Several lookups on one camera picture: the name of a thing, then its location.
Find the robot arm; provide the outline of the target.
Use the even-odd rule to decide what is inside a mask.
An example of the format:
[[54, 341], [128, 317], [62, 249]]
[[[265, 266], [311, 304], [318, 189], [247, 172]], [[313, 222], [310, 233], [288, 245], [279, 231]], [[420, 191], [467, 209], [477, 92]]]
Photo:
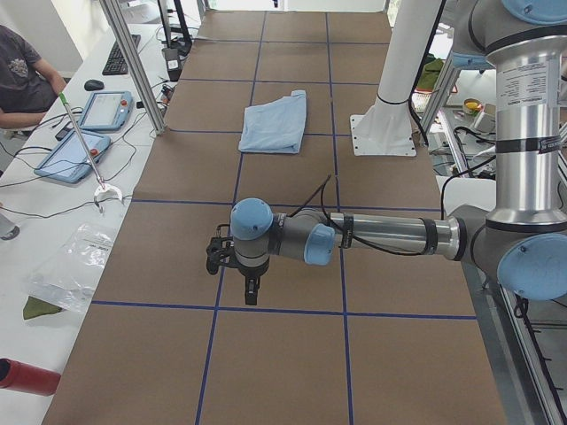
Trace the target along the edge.
[[486, 62], [496, 78], [496, 201], [491, 211], [461, 205], [439, 220], [346, 212], [273, 213], [258, 199], [230, 216], [228, 266], [245, 277], [245, 302], [257, 302], [270, 258], [324, 266], [332, 250], [366, 246], [401, 256], [438, 254], [465, 261], [522, 298], [566, 292], [566, 215], [558, 159], [563, 1], [461, 1], [454, 62]]

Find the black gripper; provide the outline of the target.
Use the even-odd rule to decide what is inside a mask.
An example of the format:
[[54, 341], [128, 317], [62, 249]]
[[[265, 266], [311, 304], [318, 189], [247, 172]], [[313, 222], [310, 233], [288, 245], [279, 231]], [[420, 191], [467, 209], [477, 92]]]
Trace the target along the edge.
[[260, 279], [268, 271], [268, 268], [268, 260], [258, 266], [247, 266], [241, 262], [237, 264], [237, 270], [245, 278], [245, 303], [247, 305], [258, 304]]

